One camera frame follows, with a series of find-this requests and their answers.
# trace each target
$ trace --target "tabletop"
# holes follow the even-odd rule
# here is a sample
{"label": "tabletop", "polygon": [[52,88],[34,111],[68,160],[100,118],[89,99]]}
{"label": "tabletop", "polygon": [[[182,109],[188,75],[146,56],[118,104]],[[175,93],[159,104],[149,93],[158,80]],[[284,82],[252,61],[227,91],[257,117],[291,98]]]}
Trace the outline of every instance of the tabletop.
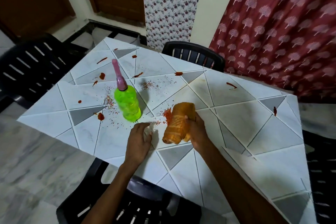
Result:
{"label": "tabletop", "polygon": [[113,99],[113,58],[137,90],[138,122],[152,122],[154,131],[136,175],[221,215],[232,211],[191,143],[162,141],[166,110],[192,102],[209,138],[259,193],[286,216],[295,215],[298,207],[291,195],[308,202],[296,96],[112,38],[100,42],[18,121],[119,167],[134,123],[123,118]]}

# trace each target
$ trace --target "red curtain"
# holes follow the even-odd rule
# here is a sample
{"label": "red curtain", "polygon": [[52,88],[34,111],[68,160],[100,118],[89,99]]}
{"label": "red curtain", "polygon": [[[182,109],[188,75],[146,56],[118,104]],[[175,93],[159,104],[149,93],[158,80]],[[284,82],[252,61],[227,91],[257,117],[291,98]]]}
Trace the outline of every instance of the red curtain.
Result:
{"label": "red curtain", "polygon": [[209,48],[225,72],[336,100],[336,0],[231,0]]}

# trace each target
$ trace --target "person's left hand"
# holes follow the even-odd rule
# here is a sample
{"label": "person's left hand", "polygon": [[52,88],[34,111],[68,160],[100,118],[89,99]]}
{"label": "person's left hand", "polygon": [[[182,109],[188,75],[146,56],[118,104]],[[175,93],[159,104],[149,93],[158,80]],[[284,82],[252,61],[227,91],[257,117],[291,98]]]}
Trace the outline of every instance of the person's left hand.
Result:
{"label": "person's left hand", "polygon": [[152,132],[144,140],[144,129],[149,125],[150,123],[137,123],[129,134],[124,164],[130,168],[137,169],[151,147]]}

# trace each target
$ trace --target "black plastic chair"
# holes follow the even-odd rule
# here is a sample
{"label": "black plastic chair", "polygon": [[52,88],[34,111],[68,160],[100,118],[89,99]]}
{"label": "black plastic chair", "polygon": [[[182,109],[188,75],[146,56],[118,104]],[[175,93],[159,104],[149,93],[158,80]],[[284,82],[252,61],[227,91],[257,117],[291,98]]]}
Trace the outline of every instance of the black plastic chair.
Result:
{"label": "black plastic chair", "polygon": [[[83,181],[57,208],[60,224],[80,224],[107,189],[101,179],[108,163],[96,158]],[[199,223],[201,207],[137,176],[130,180],[113,223]]]}
{"label": "black plastic chair", "polygon": [[28,109],[82,57],[47,33],[24,41],[0,57],[0,89]]}
{"label": "black plastic chair", "polygon": [[199,44],[171,41],[165,44],[162,53],[220,72],[224,71],[225,59],[216,52]]}
{"label": "black plastic chair", "polygon": [[336,223],[336,140],[305,130],[303,140],[314,148],[307,154],[307,164],[316,220],[320,224]]}

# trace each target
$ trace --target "person's left arm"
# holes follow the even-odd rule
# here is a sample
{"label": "person's left arm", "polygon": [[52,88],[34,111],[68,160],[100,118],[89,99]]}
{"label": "person's left arm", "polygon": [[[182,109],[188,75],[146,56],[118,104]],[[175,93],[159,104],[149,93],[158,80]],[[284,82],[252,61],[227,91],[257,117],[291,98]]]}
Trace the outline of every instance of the person's left arm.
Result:
{"label": "person's left arm", "polygon": [[113,182],[89,211],[82,224],[111,224],[121,198],[133,174],[144,161],[151,146],[152,133],[144,140],[144,129],[150,123],[134,125],[128,137],[124,163],[119,167]]}

